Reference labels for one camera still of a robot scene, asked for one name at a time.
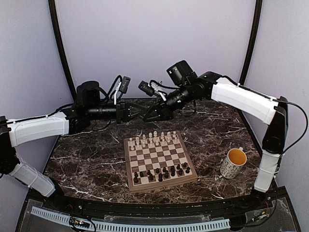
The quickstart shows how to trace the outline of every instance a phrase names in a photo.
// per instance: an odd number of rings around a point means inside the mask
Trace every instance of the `chessboard border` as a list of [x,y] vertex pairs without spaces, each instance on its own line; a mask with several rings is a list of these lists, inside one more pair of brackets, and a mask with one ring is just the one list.
[[127,143],[130,141],[130,139],[129,138],[124,139],[126,172],[127,172],[128,186],[129,186],[130,192],[132,192],[132,193],[145,192],[145,191],[160,189],[160,188],[163,188],[163,187],[172,187],[172,186],[176,186],[176,185],[181,185],[181,184],[197,181],[197,173],[196,173],[195,168],[192,164],[192,161],[190,159],[187,148],[184,144],[182,135],[181,135],[180,131],[178,131],[178,130],[176,131],[176,134],[178,136],[179,142],[182,145],[182,148],[183,148],[184,154],[187,158],[189,167],[191,167],[192,174],[187,175],[187,176],[182,176],[181,179],[170,179],[170,180],[164,180],[164,182],[153,183],[151,188],[145,188],[145,185],[133,185],[133,178],[132,178],[132,174],[131,174],[132,170],[131,170],[131,166],[130,166],[129,146],[127,145]]

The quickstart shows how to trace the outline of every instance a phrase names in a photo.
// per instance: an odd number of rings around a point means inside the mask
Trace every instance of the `white mug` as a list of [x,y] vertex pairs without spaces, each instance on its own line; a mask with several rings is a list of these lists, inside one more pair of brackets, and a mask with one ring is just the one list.
[[241,171],[247,162],[247,156],[243,148],[233,148],[228,151],[227,156],[220,167],[221,175],[227,179],[233,179]]

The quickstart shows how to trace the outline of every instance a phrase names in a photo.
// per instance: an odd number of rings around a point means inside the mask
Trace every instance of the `black tube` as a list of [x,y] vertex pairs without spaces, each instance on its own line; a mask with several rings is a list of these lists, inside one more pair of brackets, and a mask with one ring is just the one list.
[[263,2],[262,0],[256,0],[256,3],[255,3],[255,10],[254,10],[252,29],[251,29],[247,54],[246,54],[246,58],[245,58],[245,61],[242,67],[242,72],[241,72],[240,79],[239,79],[239,83],[241,85],[245,84],[246,77],[248,74],[248,70],[249,70],[249,66],[250,66],[250,62],[251,62],[251,58],[253,54],[254,44],[256,40],[257,30],[258,30],[259,22],[260,22],[262,2]]
[[73,100],[75,100],[76,99],[76,89],[73,83],[67,57],[66,57],[63,43],[62,43],[59,22],[58,22],[58,17],[57,17],[57,11],[56,11],[56,3],[55,3],[55,0],[48,0],[48,3],[49,3],[50,17],[52,19],[52,24],[53,24],[53,29],[54,29],[54,35],[55,35],[55,39],[56,39],[56,43],[58,47],[59,56],[60,56],[61,63],[62,63],[62,68],[66,76],[66,80],[67,80],[72,98]]

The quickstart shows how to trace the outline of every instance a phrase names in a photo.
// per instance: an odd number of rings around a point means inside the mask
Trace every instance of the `cup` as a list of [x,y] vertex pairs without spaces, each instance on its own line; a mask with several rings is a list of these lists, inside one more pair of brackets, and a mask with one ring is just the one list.
[[242,151],[243,148],[233,148],[228,151],[227,156],[220,167],[221,175],[227,179],[233,179],[240,173],[242,167],[247,162],[247,156]]

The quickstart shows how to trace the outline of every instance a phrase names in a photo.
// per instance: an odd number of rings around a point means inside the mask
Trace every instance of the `marble tabletop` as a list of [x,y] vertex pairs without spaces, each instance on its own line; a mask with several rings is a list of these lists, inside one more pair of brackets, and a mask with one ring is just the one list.
[[[150,105],[150,99],[130,100]],[[191,106],[183,114],[190,113]],[[149,132],[180,131],[198,180],[193,183],[130,193],[124,155],[125,138]],[[248,161],[234,179],[220,175],[220,165],[232,148],[243,147]],[[179,112],[170,121],[144,123],[141,118],[116,124],[93,121],[85,131],[62,136],[45,174],[55,179],[67,196],[115,203],[192,203],[250,194],[260,156],[237,110],[215,101],[198,101],[197,113]]]

